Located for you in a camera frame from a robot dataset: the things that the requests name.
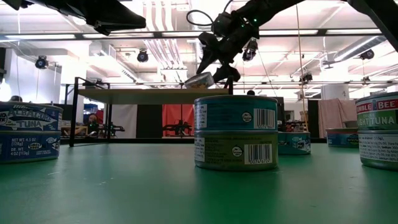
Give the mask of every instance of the blue tuna can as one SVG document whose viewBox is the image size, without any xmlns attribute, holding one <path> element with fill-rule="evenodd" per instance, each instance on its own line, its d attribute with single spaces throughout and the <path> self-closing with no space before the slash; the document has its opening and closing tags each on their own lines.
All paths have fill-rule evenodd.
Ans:
<svg viewBox="0 0 398 224">
<path fill-rule="evenodd" d="M 0 131 L 0 163 L 56 159 L 61 132 Z"/>
<path fill-rule="evenodd" d="M 61 131 L 62 108 L 0 102 L 0 131 Z"/>
<path fill-rule="evenodd" d="M 276 131 L 277 100 L 246 95 L 196 99 L 195 130 Z"/>
<path fill-rule="evenodd" d="M 310 133 L 283 133 L 278 134 L 279 155 L 307 155 L 311 154 Z"/>
<path fill-rule="evenodd" d="M 358 128 L 329 128 L 326 134 L 330 147 L 359 147 Z"/>
</svg>

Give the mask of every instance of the green tabletop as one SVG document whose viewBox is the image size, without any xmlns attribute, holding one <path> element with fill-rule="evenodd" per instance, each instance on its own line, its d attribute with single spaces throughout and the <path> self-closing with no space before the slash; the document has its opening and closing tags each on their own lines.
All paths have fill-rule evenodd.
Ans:
<svg viewBox="0 0 398 224">
<path fill-rule="evenodd" d="M 397 223 L 398 172 L 313 144 L 279 168 L 195 167 L 193 145 L 103 144 L 0 166 L 0 223 Z"/>
</svg>

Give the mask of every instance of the tuna can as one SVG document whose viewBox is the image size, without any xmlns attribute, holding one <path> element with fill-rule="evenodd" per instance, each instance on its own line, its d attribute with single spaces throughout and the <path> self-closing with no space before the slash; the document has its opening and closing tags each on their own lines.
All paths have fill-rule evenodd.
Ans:
<svg viewBox="0 0 398 224">
<path fill-rule="evenodd" d="M 356 101 L 358 129 L 398 130 L 398 92 L 374 95 Z"/>
<path fill-rule="evenodd" d="M 398 131 L 359 131 L 362 164 L 398 170 Z"/>
<path fill-rule="evenodd" d="M 0 131 L 61 131 L 62 108 L 0 102 Z"/>
<path fill-rule="evenodd" d="M 279 155 L 311 154 L 310 133 L 278 133 Z"/>
<path fill-rule="evenodd" d="M 277 100 L 264 96 L 208 96 L 195 100 L 195 129 L 276 131 Z"/>
<path fill-rule="evenodd" d="M 326 135 L 330 147 L 359 147 L 358 128 L 328 128 Z"/>
<path fill-rule="evenodd" d="M 0 163 L 56 159 L 61 132 L 0 131 Z"/>
<path fill-rule="evenodd" d="M 226 171 L 255 171 L 278 165 L 276 131 L 196 131 L 195 164 Z"/>
</svg>

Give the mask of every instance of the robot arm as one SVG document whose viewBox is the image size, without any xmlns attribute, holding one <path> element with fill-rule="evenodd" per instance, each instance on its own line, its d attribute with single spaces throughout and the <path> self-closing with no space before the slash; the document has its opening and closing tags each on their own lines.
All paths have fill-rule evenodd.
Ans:
<svg viewBox="0 0 398 224">
<path fill-rule="evenodd" d="M 243 47 L 253 37 L 259 39 L 259 27 L 270 21 L 278 12 L 304 0 L 250 0 L 240 9 L 222 12 L 216 18 L 211 29 L 214 33 L 199 35 L 203 48 L 203 59 L 197 74 L 203 72 L 215 60 L 223 65 L 214 75 L 215 82 L 234 75 L 239 80 L 238 71 L 229 66 Z M 348 2 L 357 11 L 368 15 L 398 51 L 398 6 L 394 0 L 342 0 Z"/>
</svg>

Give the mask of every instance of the white curtain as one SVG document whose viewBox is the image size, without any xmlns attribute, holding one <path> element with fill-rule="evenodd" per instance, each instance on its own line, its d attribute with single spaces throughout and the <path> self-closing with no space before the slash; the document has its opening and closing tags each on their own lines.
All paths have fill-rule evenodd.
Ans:
<svg viewBox="0 0 398 224">
<path fill-rule="evenodd" d="M 119 139 L 136 138 L 137 134 L 137 105 L 113 105 L 112 122 L 122 126 L 125 132 L 116 132 Z"/>
</svg>

